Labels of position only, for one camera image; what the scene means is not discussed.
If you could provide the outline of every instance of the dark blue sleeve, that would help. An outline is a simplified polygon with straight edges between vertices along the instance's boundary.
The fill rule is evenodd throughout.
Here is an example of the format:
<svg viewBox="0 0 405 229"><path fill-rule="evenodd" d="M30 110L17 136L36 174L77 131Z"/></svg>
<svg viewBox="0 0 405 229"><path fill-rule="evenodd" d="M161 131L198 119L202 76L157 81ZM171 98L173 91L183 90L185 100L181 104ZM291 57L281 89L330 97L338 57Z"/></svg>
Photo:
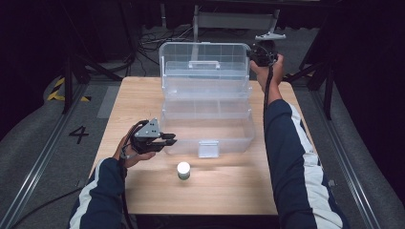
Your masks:
<svg viewBox="0 0 405 229"><path fill-rule="evenodd" d="M282 99L266 109L265 142L282 228L349 228L300 115Z"/></svg>
<svg viewBox="0 0 405 229"><path fill-rule="evenodd" d="M102 159L75 203L70 228L120 228L123 191L118 161Z"/></svg>

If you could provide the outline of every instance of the gray carpet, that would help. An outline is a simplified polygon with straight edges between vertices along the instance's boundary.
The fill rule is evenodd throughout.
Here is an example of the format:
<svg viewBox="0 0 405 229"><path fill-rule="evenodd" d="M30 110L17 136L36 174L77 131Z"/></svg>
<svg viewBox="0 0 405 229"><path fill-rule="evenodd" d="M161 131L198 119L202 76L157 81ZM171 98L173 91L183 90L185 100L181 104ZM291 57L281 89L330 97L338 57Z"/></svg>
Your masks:
<svg viewBox="0 0 405 229"><path fill-rule="evenodd" d="M286 40L276 42L277 50L286 57L286 73L296 73L299 71L298 66L317 30L294 31L287 29L278 32L287 36ZM207 31L199 38L201 41L252 44L254 35L261 33L263 32L249 31L236 35L224 31ZM159 61L158 52L149 52L148 56ZM140 61L137 60L133 64L130 75L160 76L158 65L141 55L138 57ZM119 63L103 65L106 68L111 68L119 65ZM336 186L332 187L336 201L348 217L352 228L366 228L353 198L351 187L337 162L331 139L324 124L320 121L322 114L316 110L315 102L310 95L311 92L302 87L305 82L306 79L297 80L293 83L293 88L325 171L329 179L333 179L337 183ZM54 82L44 92L44 97L49 94L53 85ZM49 164L20 217L36 206L74 190L79 181L82 183L87 179L108 121L108 115L114 104L118 86L119 82L113 82L103 75L92 77L92 81L84 93L84 95L92 97L91 101L77 104L57 142L56 150ZM25 176L41 153L57 119L60 118L62 109L62 101L46 101L43 107L21 121L0 143L1 218L6 214ZM390 185L376 168L367 148L353 127L336 90L332 101L332 122L349 153L353 166L356 168L356 173L360 177L365 193L370 198L371 206L381 228L402 228L405 225L403 205L398 202ZM86 128L86 133L89 135L84 136L80 144L77 144L77 136L69 136L69 133L81 126ZM41 209L21 223L18 228L66 227L77 196L78 193L75 193Z"/></svg>

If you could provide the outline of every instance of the wooden table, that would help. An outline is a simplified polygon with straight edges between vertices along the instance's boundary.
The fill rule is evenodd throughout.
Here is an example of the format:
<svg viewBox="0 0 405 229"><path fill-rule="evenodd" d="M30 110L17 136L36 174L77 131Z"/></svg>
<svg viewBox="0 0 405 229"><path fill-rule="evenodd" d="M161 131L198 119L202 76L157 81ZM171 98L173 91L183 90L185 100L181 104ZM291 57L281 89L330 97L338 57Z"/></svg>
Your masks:
<svg viewBox="0 0 405 229"><path fill-rule="evenodd" d="M164 151L128 170L126 197L132 214L277 215L263 133L263 93L256 81L249 98L256 136L243 154L198 158ZM288 83L284 100L301 113ZM159 77L126 77L98 149L96 163L112 156L129 128L143 119L160 118L163 93ZM187 161L191 176L180 180L177 165Z"/></svg>

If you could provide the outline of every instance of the white cup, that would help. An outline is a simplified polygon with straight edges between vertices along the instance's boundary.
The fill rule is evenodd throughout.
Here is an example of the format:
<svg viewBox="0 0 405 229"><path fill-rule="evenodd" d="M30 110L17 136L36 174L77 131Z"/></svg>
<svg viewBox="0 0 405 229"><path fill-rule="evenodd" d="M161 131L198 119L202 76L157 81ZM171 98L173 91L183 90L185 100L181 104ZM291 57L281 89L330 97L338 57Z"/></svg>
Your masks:
<svg viewBox="0 0 405 229"><path fill-rule="evenodd" d="M190 164L187 162L180 162L178 164L178 175L182 180L186 180L190 177Z"/></svg>

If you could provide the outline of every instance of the metal rail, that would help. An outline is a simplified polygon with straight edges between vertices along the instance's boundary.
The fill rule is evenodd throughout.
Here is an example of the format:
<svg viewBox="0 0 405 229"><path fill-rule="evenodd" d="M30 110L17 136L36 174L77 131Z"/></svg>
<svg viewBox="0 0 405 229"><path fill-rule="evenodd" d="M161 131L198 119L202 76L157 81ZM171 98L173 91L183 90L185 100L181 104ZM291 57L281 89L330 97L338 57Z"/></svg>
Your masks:
<svg viewBox="0 0 405 229"><path fill-rule="evenodd" d="M322 121L328 130L330 139L332 140L332 144L338 158L338 162L346 178L346 181L349 184L354 200L356 201L357 207L362 218L364 219L364 222L366 223L367 228L381 228L369 203L369 200L364 193L364 189L347 156L346 150L343 147L339 134L336 132L333 122L327 120L327 118L325 117L321 95L317 91L310 92L310 94L313 101L315 102L316 110L322 116Z"/></svg>

